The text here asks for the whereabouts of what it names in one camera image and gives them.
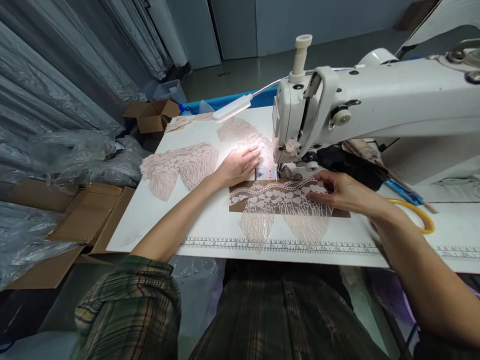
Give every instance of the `right hand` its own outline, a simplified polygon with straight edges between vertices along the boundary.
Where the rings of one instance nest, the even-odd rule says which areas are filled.
[[[232,150],[218,169],[211,175],[220,188],[229,188],[249,179],[252,171],[260,164],[259,144],[241,146]]]
[[[382,212],[397,208],[346,173],[324,170],[317,172],[313,177],[323,182],[330,193],[310,192],[306,196],[312,201],[367,217],[375,217]]]

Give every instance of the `blue tool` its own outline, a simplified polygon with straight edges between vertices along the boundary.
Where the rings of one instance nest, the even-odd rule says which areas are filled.
[[[424,199],[419,194],[408,190],[405,186],[395,181],[391,177],[385,180],[385,185],[387,185],[390,189],[392,189],[410,204],[419,206],[425,203]]]

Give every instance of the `left hand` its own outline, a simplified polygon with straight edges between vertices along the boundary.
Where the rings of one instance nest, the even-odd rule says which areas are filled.
[[[227,155],[219,168],[211,175],[220,188],[229,188],[248,180],[251,172],[260,164],[259,145],[252,143],[236,148]]]

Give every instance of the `person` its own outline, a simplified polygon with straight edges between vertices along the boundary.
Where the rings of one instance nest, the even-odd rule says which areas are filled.
[[[177,358],[181,302],[168,261],[208,201],[249,178],[259,164],[257,147],[233,150],[89,291],[75,312],[75,357]],[[362,214],[376,228],[421,329],[414,358],[479,356],[480,301],[409,217],[346,174],[320,171],[314,177],[330,193],[309,193],[312,201]],[[226,279],[216,316],[190,358],[387,359],[356,318],[345,288],[334,290],[336,272],[322,276],[314,266],[240,265]]]

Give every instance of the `green plaid shirt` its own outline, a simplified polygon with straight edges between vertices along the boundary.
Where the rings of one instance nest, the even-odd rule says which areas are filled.
[[[167,263],[130,255],[100,279],[76,309],[74,357],[176,359],[181,308],[172,270]],[[294,272],[265,277],[234,275],[191,359],[388,359],[318,277]],[[477,354],[422,337],[415,358]]]

